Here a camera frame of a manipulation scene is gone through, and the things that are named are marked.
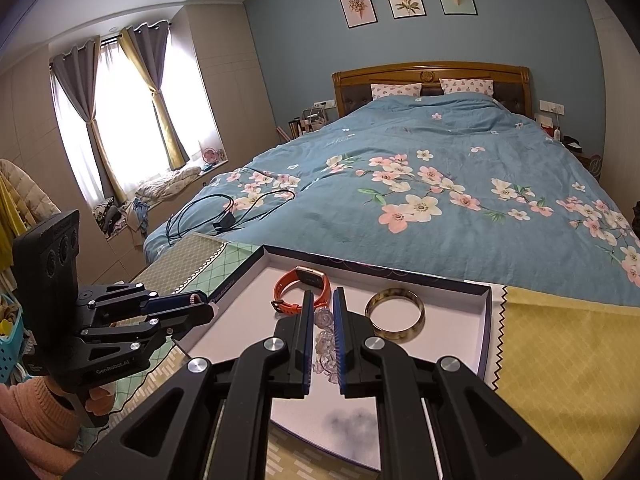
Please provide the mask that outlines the pink sweater forearm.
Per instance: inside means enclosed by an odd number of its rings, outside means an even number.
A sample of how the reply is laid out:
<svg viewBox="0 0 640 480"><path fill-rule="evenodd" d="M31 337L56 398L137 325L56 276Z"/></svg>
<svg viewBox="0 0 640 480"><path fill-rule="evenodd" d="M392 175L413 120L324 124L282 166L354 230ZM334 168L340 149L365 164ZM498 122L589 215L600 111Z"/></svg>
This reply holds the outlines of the pink sweater forearm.
<svg viewBox="0 0 640 480"><path fill-rule="evenodd" d="M80 420L50 377L1 385L1 421L39 479L61 479L79 460Z"/></svg>

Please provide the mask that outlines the left hand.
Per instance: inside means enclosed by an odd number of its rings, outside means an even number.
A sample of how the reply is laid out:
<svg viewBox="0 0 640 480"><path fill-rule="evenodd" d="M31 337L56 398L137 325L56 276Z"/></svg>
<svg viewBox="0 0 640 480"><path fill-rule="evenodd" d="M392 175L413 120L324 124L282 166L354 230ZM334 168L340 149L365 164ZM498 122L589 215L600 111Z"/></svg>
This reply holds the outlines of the left hand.
<svg viewBox="0 0 640 480"><path fill-rule="evenodd" d="M52 396L54 396L55 400L57 400L59 404L69 410L73 409L73 404L70 402L70 395L66 391L62 390L53 378L46 376L44 378L44 382ZM108 415L111 413L112 408L114 408L114 403L115 384L114 382L111 382L110 384L99 386L89 391L89 397L85 402L85 410L88 413L95 414L96 416Z"/></svg>

